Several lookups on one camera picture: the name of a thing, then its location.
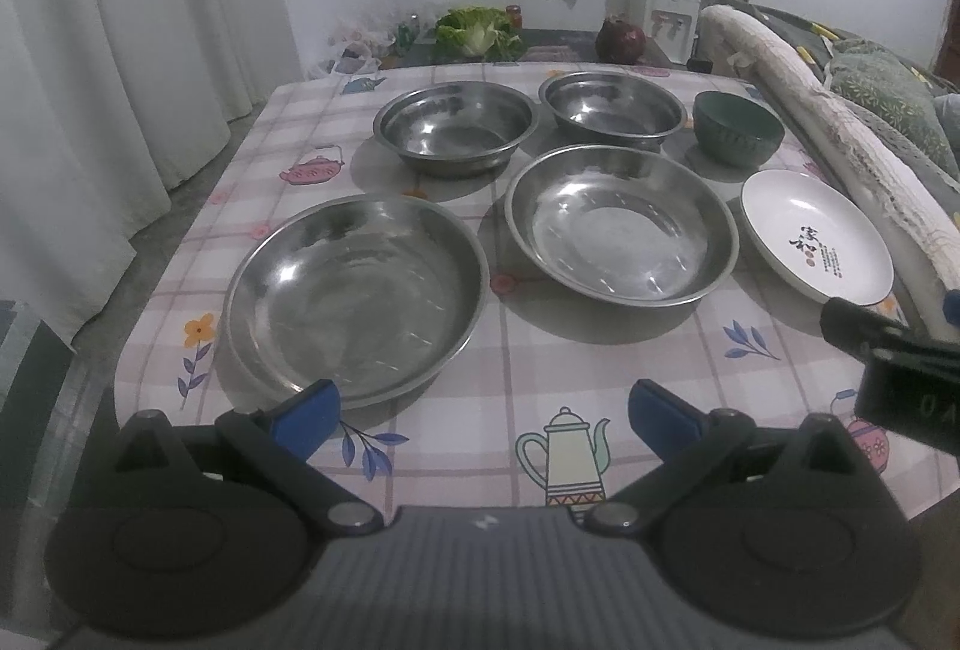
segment bottle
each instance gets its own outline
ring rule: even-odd
[[[510,26],[513,29],[523,29],[523,12],[519,5],[508,5],[507,16],[510,18]]]

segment lettuce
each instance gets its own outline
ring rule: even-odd
[[[510,18],[497,8],[455,8],[437,23],[437,47],[449,56],[515,60],[525,51]]]

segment tablecloth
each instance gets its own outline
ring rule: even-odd
[[[417,175],[371,133],[388,100],[431,83],[486,80],[536,97],[560,71],[616,66],[471,64],[330,77],[278,88],[200,210],[133,328],[117,367],[117,417],[162,410],[179,425],[230,408],[211,370],[224,294],[239,263],[277,225],[335,197],[415,194],[476,231],[493,291],[467,347],[419,394],[346,412],[310,463],[390,517],[404,504],[587,509],[651,471],[632,434],[627,395],[650,377],[703,410],[734,407],[792,427],[832,412],[909,516],[960,484],[957,462],[853,415],[862,373],[819,335],[819,306],[787,286],[746,238],[731,276],[696,306],[613,307],[576,295],[515,245],[501,200],[511,178],[552,143],[548,129],[506,170],[464,181]],[[745,82],[635,68],[691,110],[704,90],[761,100]],[[742,180],[710,167],[690,129],[664,153],[691,164],[734,213]],[[788,132],[765,167],[818,175]],[[880,307],[896,314],[896,302]],[[547,471],[548,453],[553,468]]]

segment screw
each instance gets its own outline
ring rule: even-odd
[[[710,425],[720,425],[724,420],[733,420],[733,418],[739,417],[740,413],[736,409],[714,409],[711,411],[707,417],[710,420]]]
[[[640,512],[630,504],[604,501],[590,513],[590,522],[605,531],[628,531],[640,519]]]
[[[326,517],[334,525],[347,530],[359,530],[376,519],[376,511],[359,501],[344,501],[331,507]]]

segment stainless steel bowl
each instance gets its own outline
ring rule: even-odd
[[[536,130],[523,92],[483,81],[450,81],[401,95],[373,120],[373,135],[426,175],[466,178],[510,159]]]
[[[733,215],[696,173],[659,154],[568,146],[507,189],[507,223],[546,273],[598,300],[656,308],[707,295],[733,270]]]
[[[489,282],[476,236],[438,205],[367,194],[307,209],[230,282],[221,382],[261,405],[323,378],[346,409],[393,399],[467,343]]]
[[[686,108],[665,89],[625,73],[548,78],[539,98],[571,143],[612,143],[656,151],[686,124]]]

